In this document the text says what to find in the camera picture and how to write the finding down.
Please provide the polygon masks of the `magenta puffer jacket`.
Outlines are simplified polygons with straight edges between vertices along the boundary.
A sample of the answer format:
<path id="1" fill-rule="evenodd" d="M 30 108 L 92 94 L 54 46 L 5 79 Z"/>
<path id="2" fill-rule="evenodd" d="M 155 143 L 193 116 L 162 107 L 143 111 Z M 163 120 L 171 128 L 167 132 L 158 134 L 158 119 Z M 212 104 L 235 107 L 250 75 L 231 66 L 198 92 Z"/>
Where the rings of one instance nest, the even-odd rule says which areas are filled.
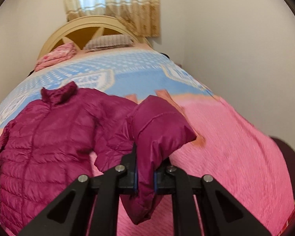
<path id="1" fill-rule="evenodd" d="M 0 136 L 0 223 L 19 233 L 79 175 L 107 171 L 132 150 L 138 192 L 121 201 L 131 221 L 143 223 L 161 202 L 154 171 L 196 137 L 171 99 L 135 103 L 74 82 L 44 88 Z"/>

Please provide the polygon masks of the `blue and pink bedspread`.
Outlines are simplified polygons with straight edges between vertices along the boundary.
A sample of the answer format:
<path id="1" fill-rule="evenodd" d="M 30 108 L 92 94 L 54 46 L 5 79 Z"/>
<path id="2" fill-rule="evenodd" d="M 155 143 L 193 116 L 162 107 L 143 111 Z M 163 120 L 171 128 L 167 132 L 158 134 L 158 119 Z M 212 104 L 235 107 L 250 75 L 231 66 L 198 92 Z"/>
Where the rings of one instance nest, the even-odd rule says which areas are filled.
<path id="1" fill-rule="evenodd" d="M 41 98 L 42 89 L 70 82 L 135 103 L 151 95 L 171 99 L 197 136 L 168 157 L 171 163 L 192 176 L 211 175 L 272 235 L 280 234 L 295 209 L 295 197 L 279 147 L 225 100 L 146 46 L 81 52 L 34 72 L 0 105 L 0 136 L 30 102 Z M 172 235 L 171 199 L 156 196 L 161 202 L 151 218 L 137 225 L 120 201 L 117 234 Z"/>

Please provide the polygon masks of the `folded pink blanket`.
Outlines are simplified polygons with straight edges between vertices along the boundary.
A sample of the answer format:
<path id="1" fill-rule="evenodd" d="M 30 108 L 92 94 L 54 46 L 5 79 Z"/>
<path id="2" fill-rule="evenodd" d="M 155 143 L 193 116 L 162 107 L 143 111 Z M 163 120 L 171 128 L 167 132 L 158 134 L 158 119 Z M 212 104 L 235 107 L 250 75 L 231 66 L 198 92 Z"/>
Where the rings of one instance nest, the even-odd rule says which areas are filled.
<path id="1" fill-rule="evenodd" d="M 34 68 L 35 72 L 44 68 L 56 65 L 60 62 L 71 59 L 77 54 L 77 49 L 73 43 L 58 46 L 53 51 L 39 58 Z"/>

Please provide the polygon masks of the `striped pillow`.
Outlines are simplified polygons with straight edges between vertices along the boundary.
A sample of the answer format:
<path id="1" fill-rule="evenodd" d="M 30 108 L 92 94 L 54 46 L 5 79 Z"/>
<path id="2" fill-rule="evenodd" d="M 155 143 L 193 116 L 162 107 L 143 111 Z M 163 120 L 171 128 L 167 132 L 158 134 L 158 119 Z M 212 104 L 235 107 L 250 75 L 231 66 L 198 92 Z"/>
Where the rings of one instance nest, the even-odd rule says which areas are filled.
<path id="1" fill-rule="evenodd" d="M 113 49 L 133 46 L 134 42 L 128 35 L 105 35 L 91 39 L 83 48 L 86 51 Z"/>

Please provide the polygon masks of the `cream wooden headboard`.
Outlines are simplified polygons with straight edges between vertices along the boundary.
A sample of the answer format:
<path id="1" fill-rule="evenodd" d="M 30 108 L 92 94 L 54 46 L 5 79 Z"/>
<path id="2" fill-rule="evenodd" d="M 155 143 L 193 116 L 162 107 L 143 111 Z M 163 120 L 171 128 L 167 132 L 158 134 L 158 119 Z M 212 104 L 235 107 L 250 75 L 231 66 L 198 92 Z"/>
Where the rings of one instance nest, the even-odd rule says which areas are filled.
<path id="1" fill-rule="evenodd" d="M 151 46 L 145 37 L 137 36 L 114 17 L 85 16 L 69 21 L 53 32 L 42 46 L 38 58 L 65 43 L 73 42 L 76 49 L 81 50 L 93 38 L 114 34 L 128 35 L 135 43 Z"/>

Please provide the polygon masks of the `beige curtain behind headboard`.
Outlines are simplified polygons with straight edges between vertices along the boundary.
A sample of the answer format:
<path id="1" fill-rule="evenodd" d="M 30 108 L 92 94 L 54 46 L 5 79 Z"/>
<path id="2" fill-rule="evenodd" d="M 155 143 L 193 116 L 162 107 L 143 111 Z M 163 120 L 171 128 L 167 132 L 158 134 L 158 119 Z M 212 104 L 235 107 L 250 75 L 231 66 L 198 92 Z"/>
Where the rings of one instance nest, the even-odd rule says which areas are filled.
<path id="1" fill-rule="evenodd" d="M 63 0 L 67 21 L 110 16 L 139 37 L 160 36 L 160 0 Z"/>

